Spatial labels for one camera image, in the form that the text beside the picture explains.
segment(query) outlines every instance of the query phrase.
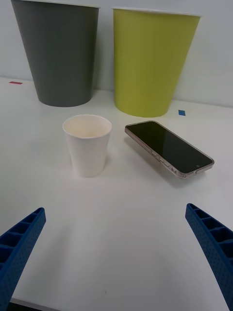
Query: blue gripper pad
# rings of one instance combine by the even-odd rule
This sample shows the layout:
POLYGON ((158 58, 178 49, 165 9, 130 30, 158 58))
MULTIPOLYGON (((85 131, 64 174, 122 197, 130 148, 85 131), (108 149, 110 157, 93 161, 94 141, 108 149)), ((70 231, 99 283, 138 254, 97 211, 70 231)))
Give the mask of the blue gripper pad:
POLYGON ((0 311, 5 311, 46 222, 41 207, 0 236, 0 311))
POLYGON ((185 218, 210 264, 223 297, 233 311, 233 232, 193 204, 185 218))

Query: white paper cup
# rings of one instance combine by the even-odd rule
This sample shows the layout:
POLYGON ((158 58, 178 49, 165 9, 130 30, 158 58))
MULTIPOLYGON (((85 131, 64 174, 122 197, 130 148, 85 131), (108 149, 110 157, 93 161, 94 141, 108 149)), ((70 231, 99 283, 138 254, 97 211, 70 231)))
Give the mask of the white paper cup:
POLYGON ((63 123, 76 174, 94 177, 102 172, 112 124, 94 115, 78 115, 63 123))

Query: blue tape marker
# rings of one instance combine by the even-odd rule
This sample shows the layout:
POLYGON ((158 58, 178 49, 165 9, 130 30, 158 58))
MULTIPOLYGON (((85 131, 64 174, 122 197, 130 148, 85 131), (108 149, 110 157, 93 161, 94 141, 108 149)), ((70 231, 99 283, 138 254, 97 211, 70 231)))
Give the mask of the blue tape marker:
POLYGON ((180 116, 185 116, 185 111, 184 110, 179 110, 179 115, 180 116))

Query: smartphone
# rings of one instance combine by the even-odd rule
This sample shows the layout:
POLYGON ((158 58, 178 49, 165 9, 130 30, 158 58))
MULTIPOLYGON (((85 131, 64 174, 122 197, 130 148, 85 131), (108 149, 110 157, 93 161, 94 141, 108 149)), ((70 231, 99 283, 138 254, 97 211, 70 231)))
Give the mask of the smartphone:
POLYGON ((127 125, 125 132, 179 178, 190 178, 215 163, 156 121, 127 125))

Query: cup rim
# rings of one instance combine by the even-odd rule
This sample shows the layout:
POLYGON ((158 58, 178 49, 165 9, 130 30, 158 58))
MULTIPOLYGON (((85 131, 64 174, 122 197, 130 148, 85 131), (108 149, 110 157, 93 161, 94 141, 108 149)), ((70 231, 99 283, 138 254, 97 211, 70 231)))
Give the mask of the cup rim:
POLYGON ((201 15, 198 15, 198 14, 190 14, 190 13, 184 13, 184 12, 162 11, 162 10, 146 9, 146 8, 133 8, 133 7, 117 6, 117 7, 113 7, 112 9, 113 10, 136 11, 136 12, 138 11, 138 12, 154 13, 154 14, 186 15, 186 16, 201 17, 201 15))
POLYGON ((63 131, 64 131, 66 134, 68 134, 68 135, 70 135, 70 136, 72 136, 72 137, 78 138, 78 139, 94 139, 94 138, 100 138, 100 137, 104 137, 104 136, 106 136, 106 135, 109 135, 109 134, 111 133, 112 129, 113 129, 113 125, 112 125, 112 123, 111 123, 108 119, 106 119, 106 118, 104 118, 104 117, 102 117, 102 116, 90 115, 90 114, 83 114, 83 115, 72 116, 72 117, 66 119, 65 122, 62 124, 62 129, 63 129, 63 131), (103 135, 101 135, 101 136, 93 136, 93 137, 80 137, 80 136, 73 135, 73 134, 69 133, 67 130, 65 130, 64 126, 65 126, 65 123, 66 123, 67 121, 69 121, 69 120, 71 120, 71 119, 74 119, 74 118, 76 118, 76 117, 80 117, 80 116, 98 117, 98 118, 100 118, 100 119, 103 119, 103 120, 105 120, 105 121, 108 121, 108 123, 110 124, 110 130, 109 130, 108 133, 106 133, 106 134, 103 134, 103 135))
POLYGON ((62 2, 59 0, 20 0, 20 1, 32 1, 32 2, 44 2, 44 3, 54 3, 54 4, 68 4, 68 5, 75 5, 75 6, 85 6, 89 8, 97 8, 100 9, 100 6, 92 5, 92 4, 82 4, 82 3, 71 3, 71 2, 62 2))

